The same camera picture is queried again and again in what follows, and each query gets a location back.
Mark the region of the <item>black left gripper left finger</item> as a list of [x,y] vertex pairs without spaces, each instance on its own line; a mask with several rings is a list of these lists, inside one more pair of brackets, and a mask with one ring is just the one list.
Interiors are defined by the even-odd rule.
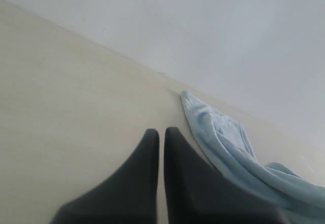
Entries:
[[104,182],[62,205],[51,223],[156,223],[159,134],[147,129]]

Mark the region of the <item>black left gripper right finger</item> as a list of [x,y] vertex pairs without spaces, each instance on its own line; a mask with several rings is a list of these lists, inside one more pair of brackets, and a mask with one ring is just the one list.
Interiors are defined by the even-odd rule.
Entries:
[[164,182],[169,223],[289,223],[280,208],[213,169],[176,127],[165,132]]

